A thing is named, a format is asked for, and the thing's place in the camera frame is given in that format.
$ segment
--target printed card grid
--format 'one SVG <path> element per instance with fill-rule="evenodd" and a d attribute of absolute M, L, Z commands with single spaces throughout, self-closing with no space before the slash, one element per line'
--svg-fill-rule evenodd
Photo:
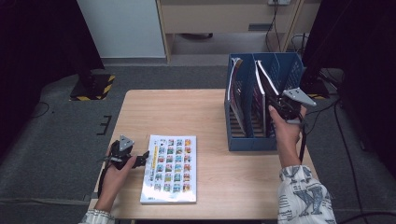
<path fill-rule="evenodd" d="M 196 203 L 196 136 L 152 135 L 141 203 Z"/>

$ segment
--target black curtain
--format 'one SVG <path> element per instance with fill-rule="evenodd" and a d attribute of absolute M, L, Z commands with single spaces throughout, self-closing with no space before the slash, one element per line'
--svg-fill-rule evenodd
<path fill-rule="evenodd" d="M 104 66 L 77 1 L 1 0 L 0 158 L 30 118 L 44 86 L 87 76 L 95 68 Z"/>
<path fill-rule="evenodd" d="M 364 148 L 396 177 L 395 12 L 393 0 L 322 0 L 303 56 L 302 83 L 309 87 L 320 68 L 343 69 L 339 93 Z"/>

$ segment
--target magazine holder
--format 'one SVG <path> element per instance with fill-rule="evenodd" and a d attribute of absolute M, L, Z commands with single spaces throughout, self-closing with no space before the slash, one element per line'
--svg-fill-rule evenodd
<path fill-rule="evenodd" d="M 227 98 L 228 85 L 233 70 L 233 58 L 242 59 L 235 81 L 240 82 L 240 98 L 245 122 L 242 132 Z M 297 53 L 233 53 L 229 56 L 227 89 L 224 98 L 228 147 L 230 151 L 270 151 L 276 150 L 275 131 L 263 129 L 260 122 L 252 115 L 253 91 L 256 84 L 256 61 L 262 66 L 274 82 L 277 90 L 289 90 L 299 87 L 303 74 L 303 63 Z"/>

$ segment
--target patterned sleeve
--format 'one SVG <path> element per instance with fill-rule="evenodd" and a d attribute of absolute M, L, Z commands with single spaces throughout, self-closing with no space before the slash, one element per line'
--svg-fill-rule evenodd
<path fill-rule="evenodd" d="M 79 224 L 114 224 L 114 217 L 100 210 L 89 210 Z"/>
<path fill-rule="evenodd" d="M 336 223 L 329 192 L 307 166 L 283 168 L 279 177 L 278 223 Z"/>

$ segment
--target wall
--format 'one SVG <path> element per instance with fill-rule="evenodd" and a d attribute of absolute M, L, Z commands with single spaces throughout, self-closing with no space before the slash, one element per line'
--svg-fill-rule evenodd
<path fill-rule="evenodd" d="M 78 0 L 101 58 L 165 58 L 155 0 Z"/>

